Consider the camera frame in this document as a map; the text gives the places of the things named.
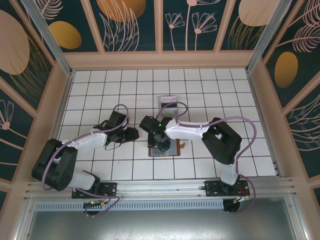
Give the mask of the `brown leather card holder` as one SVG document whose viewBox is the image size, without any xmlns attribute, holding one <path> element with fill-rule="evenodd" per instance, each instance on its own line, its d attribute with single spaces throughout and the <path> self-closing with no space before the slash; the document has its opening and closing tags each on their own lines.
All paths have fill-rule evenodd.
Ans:
<svg viewBox="0 0 320 240">
<path fill-rule="evenodd" d="M 181 155 L 181 149 L 185 147 L 185 142 L 181 142 L 179 139 L 172 139 L 170 141 L 170 147 L 166 151 L 160 151 L 156 147 L 148 149 L 149 157 L 178 157 Z"/>
</svg>

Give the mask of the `grey credit card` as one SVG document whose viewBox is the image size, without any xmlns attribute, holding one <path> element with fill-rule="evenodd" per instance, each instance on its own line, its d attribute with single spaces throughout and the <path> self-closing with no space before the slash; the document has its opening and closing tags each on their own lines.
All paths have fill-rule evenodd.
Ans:
<svg viewBox="0 0 320 240">
<path fill-rule="evenodd" d="M 161 96 L 159 98 L 159 107 L 163 108 L 165 105 L 170 104 L 171 107 L 177 107 L 177 97 L 176 96 Z"/>
</svg>

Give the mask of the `clear plastic tray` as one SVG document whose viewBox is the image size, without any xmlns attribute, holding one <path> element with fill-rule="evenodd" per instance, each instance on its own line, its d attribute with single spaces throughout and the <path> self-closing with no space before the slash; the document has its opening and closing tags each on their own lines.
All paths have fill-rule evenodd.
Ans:
<svg viewBox="0 0 320 240">
<path fill-rule="evenodd" d="M 163 109 L 167 108 L 169 105 L 171 105 L 171 103 L 169 103 L 169 104 L 165 105 L 164 107 L 160 108 L 160 97 L 158 98 L 158 108 L 159 108 L 159 112 L 160 112 L 160 116 L 161 116 L 161 113 L 162 113 Z"/>
</svg>

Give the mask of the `black electronics module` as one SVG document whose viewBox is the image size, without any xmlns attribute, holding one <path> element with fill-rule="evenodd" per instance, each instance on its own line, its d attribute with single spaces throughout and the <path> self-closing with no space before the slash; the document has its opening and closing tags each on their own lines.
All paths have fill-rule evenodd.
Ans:
<svg viewBox="0 0 320 240">
<path fill-rule="evenodd" d="M 223 210 L 226 213 L 236 213 L 240 208 L 240 202 L 235 199 L 224 199 Z"/>
<path fill-rule="evenodd" d="M 103 200 L 85 201 L 82 205 L 83 213 L 86 216 L 94 216 L 102 210 L 104 205 L 105 202 Z"/>
</svg>

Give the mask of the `grey metal panel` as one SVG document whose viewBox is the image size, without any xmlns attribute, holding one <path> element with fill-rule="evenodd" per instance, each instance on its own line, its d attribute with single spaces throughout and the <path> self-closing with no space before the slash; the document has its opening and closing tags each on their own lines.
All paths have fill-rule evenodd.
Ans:
<svg viewBox="0 0 320 240">
<path fill-rule="evenodd" d="M 14 240 L 310 240 L 288 197 L 259 198 L 246 212 L 221 209 L 112 210 L 96 217 L 81 211 L 24 209 Z"/>
</svg>

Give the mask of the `aluminium mounting rail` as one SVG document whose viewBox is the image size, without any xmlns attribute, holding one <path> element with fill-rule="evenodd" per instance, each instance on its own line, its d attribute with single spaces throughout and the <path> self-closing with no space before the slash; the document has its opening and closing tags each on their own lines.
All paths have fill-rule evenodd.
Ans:
<svg viewBox="0 0 320 240">
<path fill-rule="evenodd" d="M 250 177 L 257 198 L 288 197 L 297 194 L 289 177 Z M 204 199 L 206 193 L 201 187 L 205 179 L 171 180 L 117 180 L 116 195 L 122 200 L 182 200 Z M 70 201 L 73 190 L 43 190 L 39 181 L 29 182 L 24 200 Z"/>
</svg>

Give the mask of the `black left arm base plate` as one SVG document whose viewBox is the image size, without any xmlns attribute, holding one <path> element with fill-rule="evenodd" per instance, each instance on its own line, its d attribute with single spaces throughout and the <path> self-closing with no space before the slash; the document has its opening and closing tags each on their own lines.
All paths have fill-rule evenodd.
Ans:
<svg viewBox="0 0 320 240">
<path fill-rule="evenodd" d="M 116 196 L 117 193 L 117 183 L 116 182 L 104 182 L 94 184 L 89 190 L 85 190 L 85 193 L 79 190 L 75 190 L 71 194 L 72 199 L 90 199 L 96 198 L 97 195 L 100 198 Z"/>
</svg>

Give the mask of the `aluminium side rail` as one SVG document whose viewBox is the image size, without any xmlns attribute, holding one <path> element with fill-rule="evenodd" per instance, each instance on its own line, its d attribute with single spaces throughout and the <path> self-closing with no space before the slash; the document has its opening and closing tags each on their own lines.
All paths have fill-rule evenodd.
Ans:
<svg viewBox="0 0 320 240">
<path fill-rule="evenodd" d="M 69 141 L 59 140 L 58 137 L 71 85 L 72 80 L 69 78 L 66 81 L 63 93 L 60 95 L 61 100 L 57 106 L 56 116 L 52 124 L 51 138 L 45 143 L 32 170 L 32 177 L 41 181 L 45 190 L 47 189 L 45 184 L 48 184 L 51 189 L 62 190 L 71 181 L 70 174 L 75 165 L 76 151 L 68 150 L 64 154 L 63 148 L 66 147 Z"/>
<path fill-rule="evenodd" d="M 256 104 L 257 112 L 258 112 L 258 115 L 259 115 L 259 119 L 260 119 L 260 122 L 261 122 L 261 127 L 263 129 L 263 133 L 264 133 L 264 136 L 265 136 L 265 139 L 266 139 L 268 150 L 269 150 L 273 165 L 275 166 L 274 167 L 275 168 L 275 172 L 276 172 L 278 177 L 282 178 L 283 177 L 282 167 L 281 167 L 280 162 L 279 162 L 279 157 L 278 157 L 278 154 L 276 152 L 275 145 L 274 145 L 273 140 L 271 138 L 271 132 L 270 132 L 269 125 L 267 123 L 267 119 L 266 119 L 266 116 L 265 116 L 265 113 L 264 113 L 264 110 L 263 110 L 263 105 L 262 105 L 262 103 L 260 101 L 258 92 L 256 90 L 256 86 L 255 86 L 253 78 L 251 77 L 251 74 L 246 72 L 246 76 L 247 76 L 247 79 L 248 79 L 248 82 L 249 82 L 249 85 L 250 85 L 250 89 L 251 89 L 251 93 L 252 93 L 254 102 Z"/>
</svg>

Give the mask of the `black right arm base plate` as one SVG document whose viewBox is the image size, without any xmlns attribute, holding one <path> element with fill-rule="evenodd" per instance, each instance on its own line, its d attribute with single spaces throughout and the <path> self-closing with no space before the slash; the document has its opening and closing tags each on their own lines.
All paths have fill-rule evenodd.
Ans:
<svg viewBox="0 0 320 240">
<path fill-rule="evenodd" d="M 204 182 L 203 190 L 207 197 L 238 197 L 249 196 L 250 190 L 246 180 L 238 180 L 234 185 L 228 185 L 221 180 Z"/>
</svg>

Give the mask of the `aluminium corner post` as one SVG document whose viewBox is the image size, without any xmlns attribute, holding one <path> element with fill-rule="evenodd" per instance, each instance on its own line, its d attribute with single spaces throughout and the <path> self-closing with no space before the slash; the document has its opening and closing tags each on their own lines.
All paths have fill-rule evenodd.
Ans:
<svg viewBox="0 0 320 240">
<path fill-rule="evenodd" d="M 29 13 L 30 18 L 34 22 L 36 28 L 42 34 L 44 41 L 47 43 L 49 49 L 53 53 L 55 59 L 61 66 L 64 73 L 70 77 L 72 74 L 72 69 L 70 68 L 60 46 L 56 42 L 48 24 L 45 19 L 41 16 L 41 13 L 33 0 L 20 0 L 23 4 L 27 13 Z"/>
<path fill-rule="evenodd" d="M 266 24 L 253 52 L 245 67 L 246 73 L 250 75 L 255 69 L 257 63 L 260 61 L 263 52 L 268 46 L 269 42 L 275 35 L 279 25 L 281 24 L 284 16 L 286 15 L 292 0 L 279 0 L 279 3 L 275 7 L 268 23 Z"/>
</svg>

